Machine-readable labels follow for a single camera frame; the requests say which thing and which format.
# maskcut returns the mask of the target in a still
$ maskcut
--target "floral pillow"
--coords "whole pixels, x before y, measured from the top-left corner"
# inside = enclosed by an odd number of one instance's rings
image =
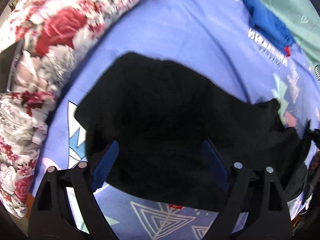
[[[20,0],[0,29],[0,50],[25,39],[11,93],[0,94],[0,200],[27,212],[46,118],[70,73],[119,17],[140,0]]]

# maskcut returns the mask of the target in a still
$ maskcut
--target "black cloth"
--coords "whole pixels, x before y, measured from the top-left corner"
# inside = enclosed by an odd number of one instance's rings
[[[7,213],[0,201],[0,234],[1,239],[28,240],[29,238],[20,230]]]
[[[320,183],[315,187],[303,225],[298,229],[292,240],[318,240],[320,228]]]
[[[232,161],[256,170],[273,167],[284,188],[293,181],[294,197],[301,192],[310,139],[301,141],[294,128],[284,128],[278,109],[276,99],[244,103],[181,64],[128,53],[101,76],[75,118],[87,131],[89,162],[109,142],[119,142],[107,179],[112,186],[153,201],[218,212],[227,194],[202,158],[208,138]],[[298,170],[302,175],[292,180]],[[243,211],[249,202],[250,192]]]

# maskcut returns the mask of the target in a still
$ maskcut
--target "metal screw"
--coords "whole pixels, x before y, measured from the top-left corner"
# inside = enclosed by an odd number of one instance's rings
[[[268,166],[268,167],[266,168],[266,171],[269,172],[269,173],[273,173],[273,168]]]
[[[49,173],[51,173],[51,172],[54,172],[55,169],[56,169],[55,166],[50,166],[50,167],[47,169],[47,171],[48,171]]]
[[[80,162],[80,163],[78,164],[78,167],[81,168],[81,169],[83,169],[83,168],[85,168],[87,165],[88,165],[87,162]]]
[[[243,167],[242,163],[234,163],[233,166],[237,169],[242,169]]]

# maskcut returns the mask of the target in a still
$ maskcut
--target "blue plastic tab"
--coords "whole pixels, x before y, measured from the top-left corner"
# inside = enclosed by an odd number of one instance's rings
[[[229,189],[228,171],[208,140],[202,143],[202,154],[213,173],[218,187],[227,192]]]
[[[93,182],[91,185],[91,190],[95,192],[98,188],[101,188],[103,183],[106,181],[109,172],[113,164],[116,161],[116,158],[119,154],[119,143],[113,141],[108,144],[106,147],[106,153],[101,158],[96,169],[93,172]]]

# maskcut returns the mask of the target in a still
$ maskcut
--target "blue bedsheet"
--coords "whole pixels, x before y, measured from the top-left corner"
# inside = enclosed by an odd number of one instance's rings
[[[283,123],[295,126],[300,135],[309,119],[312,128],[319,127],[320,86],[303,51],[294,45],[292,56],[284,58],[249,28],[249,14],[240,0],[142,0],[73,73],[42,149],[33,195],[46,167],[66,169],[84,158],[85,131],[73,117],[76,105],[108,66],[128,51],[178,61],[243,101],[278,98]],[[315,149],[312,145],[306,164]],[[85,230],[72,189],[68,191],[76,223]],[[217,215],[187,207],[174,209],[107,184],[95,197],[121,240],[200,240]],[[292,216],[301,208],[300,203],[300,199],[291,203]],[[241,229],[245,220],[246,214],[242,214],[235,230]]]

